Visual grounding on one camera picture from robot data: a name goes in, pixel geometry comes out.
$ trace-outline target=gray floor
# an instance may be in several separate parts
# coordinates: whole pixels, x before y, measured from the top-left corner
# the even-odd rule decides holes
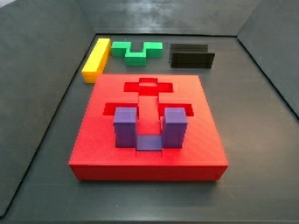
[[[198,74],[229,168],[217,182],[78,182],[66,163],[92,85],[77,73],[3,221],[299,221],[297,120],[238,41],[110,38],[162,41],[165,50],[144,68],[109,59],[105,73]],[[208,43],[212,69],[170,69],[170,43]]]

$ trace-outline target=toy block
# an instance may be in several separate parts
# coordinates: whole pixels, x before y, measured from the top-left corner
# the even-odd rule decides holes
[[[145,56],[148,58],[161,58],[164,45],[161,42],[144,42]]]
[[[150,121],[152,126],[157,120],[160,129],[160,117],[169,117],[165,108],[185,111],[188,128],[180,149],[153,151],[160,149],[153,145],[160,143],[161,133],[138,132],[137,146],[117,148],[113,127],[117,107],[134,107],[138,123],[148,109],[144,105],[154,108],[150,119],[144,121]],[[228,165],[197,76],[102,74],[97,77],[69,158],[69,168],[78,180],[213,181]]]
[[[186,129],[184,108],[165,108],[162,114],[162,147],[181,148]]]
[[[137,135],[137,151],[161,151],[162,143],[160,135]]]
[[[113,57],[125,57],[126,49],[130,48],[130,42],[117,42],[112,43],[110,54]]]
[[[136,147],[136,108],[116,108],[114,113],[116,147]]]
[[[141,52],[130,52],[125,50],[125,65],[129,67],[144,67],[145,66],[145,50]]]
[[[86,80],[86,83],[94,83],[93,81],[96,81],[97,76],[102,74],[108,62],[109,49],[109,38],[100,38],[81,69],[82,78]]]
[[[92,84],[96,83],[97,76],[82,76],[85,83]]]
[[[170,44],[172,68],[210,68],[213,57],[208,45]]]

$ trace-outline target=purple u-shaped block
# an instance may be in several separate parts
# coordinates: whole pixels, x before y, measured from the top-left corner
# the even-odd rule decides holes
[[[117,107],[114,113],[116,147],[136,147],[136,108]]]
[[[184,108],[165,108],[162,115],[162,147],[181,148],[188,120]]]

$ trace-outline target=gray wall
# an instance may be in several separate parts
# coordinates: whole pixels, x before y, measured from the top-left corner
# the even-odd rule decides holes
[[[264,0],[237,39],[299,116],[299,1]]]
[[[94,33],[74,0],[9,3],[0,33],[2,216]]]
[[[237,36],[260,0],[77,0],[96,33]]]

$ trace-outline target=puzzle piece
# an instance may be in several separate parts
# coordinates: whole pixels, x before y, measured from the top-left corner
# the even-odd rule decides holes
[[[136,108],[138,117],[140,95],[158,97],[156,108],[160,122],[166,117],[165,108],[184,109],[188,127],[180,149],[162,148],[152,151],[152,146],[146,145],[145,149],[149,151],[144,151],[134,147],[116,147],[116,108]],[[228,160],[198,77],[100,75],[80,126],[69,167],[78,180],[217,180],[228,167]]]

